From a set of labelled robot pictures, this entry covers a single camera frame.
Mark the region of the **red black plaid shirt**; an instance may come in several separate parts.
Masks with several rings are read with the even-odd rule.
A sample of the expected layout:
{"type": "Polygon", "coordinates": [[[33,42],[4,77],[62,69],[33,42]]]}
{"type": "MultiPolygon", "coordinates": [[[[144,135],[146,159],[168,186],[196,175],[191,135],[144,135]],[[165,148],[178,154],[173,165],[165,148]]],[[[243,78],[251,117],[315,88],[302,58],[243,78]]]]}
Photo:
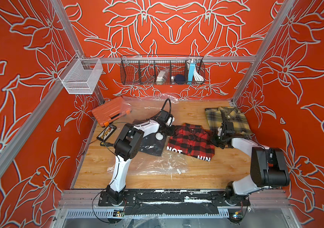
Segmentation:
{"type": "Polygon", "coordinates": [[[212,131],[200,125],[184,123],[176,126],[175,133],[169,138],[166,150],[210,162],[215,155],[211,143],[212,131]]]}

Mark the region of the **clear plastic vacuum bag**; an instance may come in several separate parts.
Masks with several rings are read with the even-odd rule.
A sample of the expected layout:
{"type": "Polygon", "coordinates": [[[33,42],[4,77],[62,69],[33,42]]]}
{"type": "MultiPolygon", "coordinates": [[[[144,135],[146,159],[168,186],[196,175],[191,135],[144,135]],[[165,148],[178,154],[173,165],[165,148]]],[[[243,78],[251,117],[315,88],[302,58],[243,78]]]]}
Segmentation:
{"type": "MultiPolygon", "coordinates": [[[[161,108],[169,111],[169,104],[172,105],[171,114],[174,116],[174,125],[196,124],[207,129],[207,121],[205,117],[205,105],[202,101],[178,101],[171,99],[171,102],[164,103],[165,100],[140,99],[132,97],[123,98],[127,105],[132,109],[131,114],[116,121],[118,131],[120,131],[126,123],[134,121],[142,121],[156,115],[161,108]]],[[[166,137],[166,143],[161,157],[152,156],[142,152],[138,152],[131,161],[128,174],[129,175],[149,175],[149,174],[181,174],[189,171],[190,163],[197,161],[196,158],[178,154],[166,150],[169,138],[166,137]]]]}

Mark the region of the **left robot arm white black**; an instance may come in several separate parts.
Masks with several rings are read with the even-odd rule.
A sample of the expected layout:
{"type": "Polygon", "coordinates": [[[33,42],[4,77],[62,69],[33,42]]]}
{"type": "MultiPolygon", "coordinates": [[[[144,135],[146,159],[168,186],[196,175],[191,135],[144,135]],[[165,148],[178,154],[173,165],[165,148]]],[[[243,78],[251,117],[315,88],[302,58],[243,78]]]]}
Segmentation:
{"type": "Polygon", "coordinates": [[[168,131],[173,131],[173,122],[174,118],[170,117],[166,122],[148,119],[142,123],[125,124],[114,143],[114,172],[106,188],[112,204],[120,205],[123,202],[130,162],[137,155],[143,138],[155,133],[167,135],[168,131]]]}

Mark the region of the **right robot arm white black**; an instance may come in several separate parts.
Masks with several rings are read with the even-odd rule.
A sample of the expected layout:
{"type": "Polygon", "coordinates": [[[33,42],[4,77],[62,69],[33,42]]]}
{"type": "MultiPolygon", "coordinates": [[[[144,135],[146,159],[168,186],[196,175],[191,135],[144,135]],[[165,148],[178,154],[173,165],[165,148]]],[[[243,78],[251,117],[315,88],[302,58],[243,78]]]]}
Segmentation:
{"type": "Polygon", "coordinates": [[[229,182],[225,189],[223,198],[229,205],[246,200],[254,192],[289,186],[290,177],[282,149],[263,146],[243,134],[222,127],[218,128],[211,142],[222,149],[238,149],[250,157],[249,174],[229,182]]]}

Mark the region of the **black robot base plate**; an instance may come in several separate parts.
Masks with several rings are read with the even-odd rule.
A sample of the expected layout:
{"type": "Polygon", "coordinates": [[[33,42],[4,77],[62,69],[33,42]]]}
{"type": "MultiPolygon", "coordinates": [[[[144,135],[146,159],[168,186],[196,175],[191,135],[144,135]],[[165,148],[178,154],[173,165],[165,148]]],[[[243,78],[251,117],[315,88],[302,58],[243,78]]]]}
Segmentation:
{"type": "Polygon", "coordinates": [[[97,197],[98,207],[121,207],[125,214],[137,213],[213,213],[218,209],[228,209],[229,215],[241,214],[251,206],[249,199],[235,205],[224,200],[224,190],[152,190],[128,189],[124,192],[120,205],[111,203],[108,194],[103,191],[97,197]]]}

